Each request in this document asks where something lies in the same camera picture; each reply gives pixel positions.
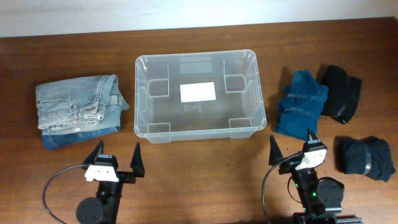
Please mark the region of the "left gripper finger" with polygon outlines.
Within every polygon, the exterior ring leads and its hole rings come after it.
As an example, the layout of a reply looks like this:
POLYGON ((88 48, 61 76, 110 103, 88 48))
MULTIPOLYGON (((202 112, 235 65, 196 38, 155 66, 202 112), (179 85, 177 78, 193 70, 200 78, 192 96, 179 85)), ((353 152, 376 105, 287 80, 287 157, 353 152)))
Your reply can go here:
POLYGON ((86 159, 83 161, 84 165, 93 165, 95 163, 96 157, 99 154, 103 153, 104 149, 104 142, 103 140, 100 140, 97 146, 94 148, 94 150, 86 157, 86 159))
POLYGON ((141 145, 139 142, 136 143, 134 153, 131 159, 130 168, 133 170, 133 173, 144 173, 144 163, 141 156, 141 145))

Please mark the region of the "teal blue shirt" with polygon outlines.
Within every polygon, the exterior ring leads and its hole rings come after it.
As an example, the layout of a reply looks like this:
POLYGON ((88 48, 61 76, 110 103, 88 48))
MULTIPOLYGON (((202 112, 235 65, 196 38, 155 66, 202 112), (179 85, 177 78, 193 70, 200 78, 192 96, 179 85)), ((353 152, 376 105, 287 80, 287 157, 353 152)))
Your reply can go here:
POLYGON ((308 130, 317 132, 328 87, 318 83, 308 70, 297 70, 291 85, 284 88, 284 94, 279 100, 279 117, 274 131, 306 141, 308 130))

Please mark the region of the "light blue jeans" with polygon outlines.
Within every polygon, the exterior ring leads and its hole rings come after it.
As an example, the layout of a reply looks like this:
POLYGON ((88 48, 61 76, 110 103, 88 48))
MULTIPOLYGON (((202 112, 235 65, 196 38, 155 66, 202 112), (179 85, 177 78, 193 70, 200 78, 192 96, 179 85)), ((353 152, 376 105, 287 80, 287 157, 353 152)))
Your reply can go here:
POLYGON ((129 105, 116 75, 72 78, 37 85, 38 128, 45 134, 70 134, 113 128, 129 105))

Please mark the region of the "dark blue jeans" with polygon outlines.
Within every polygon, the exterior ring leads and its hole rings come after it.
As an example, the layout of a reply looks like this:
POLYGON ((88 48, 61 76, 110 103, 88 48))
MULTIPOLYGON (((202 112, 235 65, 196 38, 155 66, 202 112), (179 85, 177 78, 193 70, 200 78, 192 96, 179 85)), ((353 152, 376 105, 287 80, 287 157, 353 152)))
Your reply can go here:
POLYGON ((107 134, 119 132, 120 127, 115 126, 111 128, 98 129, 94 131, 77 132, 71 134, 42 134, 41 140, 47 150, 58 149, 63 146, 75 144, 77 142, 87 141, 93 138, 98 138, 107 134))

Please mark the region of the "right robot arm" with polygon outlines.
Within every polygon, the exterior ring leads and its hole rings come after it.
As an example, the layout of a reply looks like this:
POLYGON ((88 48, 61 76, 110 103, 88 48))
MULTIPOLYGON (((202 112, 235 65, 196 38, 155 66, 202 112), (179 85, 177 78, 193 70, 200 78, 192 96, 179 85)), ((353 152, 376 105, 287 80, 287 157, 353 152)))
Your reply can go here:
POLYGON ((290 174, 290 179, 295 184, 303 212, 294 213, 292 222, 305 223, 362 223, 363 220, 356 216, 339 217, 342 207, 345 186, 331 177, 318 178, 316 167, 325 161, 327 147, 316 137, 311 129, 307 131, 307 141, 301 151, 284 157, 274 138, 270 136, 270 169, 262 181, 261 197, 262 209, 266 222, 270 223, 265 203, 265 184, 268 176, 274 169, 280 175, 290 174))

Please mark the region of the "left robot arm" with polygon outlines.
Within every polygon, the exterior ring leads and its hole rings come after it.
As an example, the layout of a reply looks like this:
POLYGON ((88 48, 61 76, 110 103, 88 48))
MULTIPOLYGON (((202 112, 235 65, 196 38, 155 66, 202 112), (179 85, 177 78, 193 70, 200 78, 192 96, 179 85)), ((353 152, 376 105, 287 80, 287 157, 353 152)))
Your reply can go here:
POLYGON ((116 157, 104 153, 103 141, 98 143, 83 161, 86 181, 97 181, 98 189, 95 197, 88 197, 77 206, 76 219, 80 223, 116 223, 123 185, 135 184, 137 178, 145 176, 139 143, 135 146, 130 168, 131 171, 118 171, 116 157))

